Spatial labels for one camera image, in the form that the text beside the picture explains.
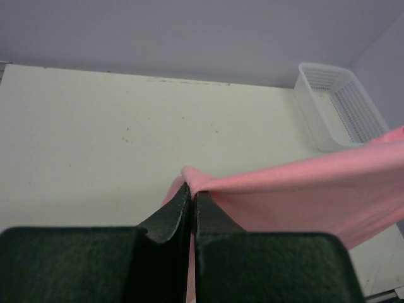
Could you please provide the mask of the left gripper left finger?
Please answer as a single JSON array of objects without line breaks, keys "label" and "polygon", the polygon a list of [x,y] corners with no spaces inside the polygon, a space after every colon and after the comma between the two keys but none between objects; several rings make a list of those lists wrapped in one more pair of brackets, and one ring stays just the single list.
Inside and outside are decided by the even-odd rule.
[{"label": "left gripper left finger", "polygon": [[1,234],[2,302],[184,302],[191,193],[136,226],[13,227]]}]

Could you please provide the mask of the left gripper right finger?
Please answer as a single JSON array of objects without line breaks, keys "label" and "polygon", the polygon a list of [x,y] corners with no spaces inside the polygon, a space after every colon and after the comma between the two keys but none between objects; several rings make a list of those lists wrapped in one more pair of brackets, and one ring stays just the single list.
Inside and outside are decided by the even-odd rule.
[{"label": "left gripper right finger", "polygon": [[363,302],[341,241],[321,232],[248,232],[207,192],[194,199],[197,302]]}]

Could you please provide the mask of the pink t shirt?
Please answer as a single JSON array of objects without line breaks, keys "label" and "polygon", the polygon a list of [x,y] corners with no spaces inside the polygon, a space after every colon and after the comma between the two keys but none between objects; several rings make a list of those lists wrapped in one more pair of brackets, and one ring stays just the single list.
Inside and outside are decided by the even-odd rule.
[{"label": "pink t shirt", "polygon": [[403,218],[403,129],[350,150],[228,177],[186,166],[166,194],[207,191],[250,232],[327,232],[353,249]]}]

